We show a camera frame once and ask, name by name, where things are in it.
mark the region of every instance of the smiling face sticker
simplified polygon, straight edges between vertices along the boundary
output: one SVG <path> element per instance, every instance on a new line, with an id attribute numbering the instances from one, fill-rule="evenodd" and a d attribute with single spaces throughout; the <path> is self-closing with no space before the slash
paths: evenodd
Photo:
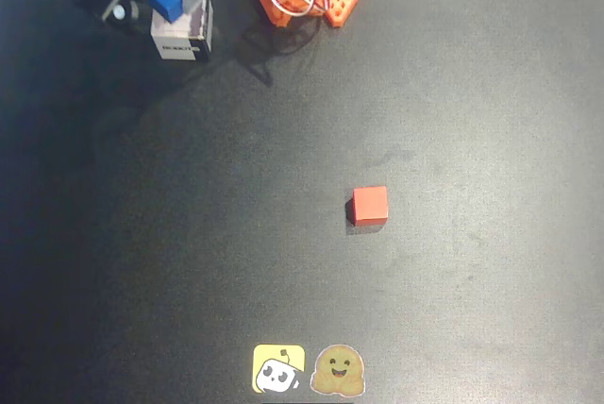
<path id="1" fill-rule="evenodd" d="M 349 345 L 331 345 L 319 354 L 310 387 L 322 395 L 360 396 L 365 391 L 364 372 L 359 352 Z"/>

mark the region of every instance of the black mat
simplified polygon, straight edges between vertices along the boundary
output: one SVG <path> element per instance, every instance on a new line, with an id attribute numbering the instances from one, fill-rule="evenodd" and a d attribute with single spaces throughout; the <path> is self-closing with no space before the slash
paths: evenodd
<path id="1" fill-rule="evenodd" d="M 601 402 L 604 0 L 213 2 L 200 66 L 0 0 L 7 402 Z M 258 344 L 304 347 L 297 396 L 253 391 Z M 363 396 L 310 389 L 332 344 Z"/>

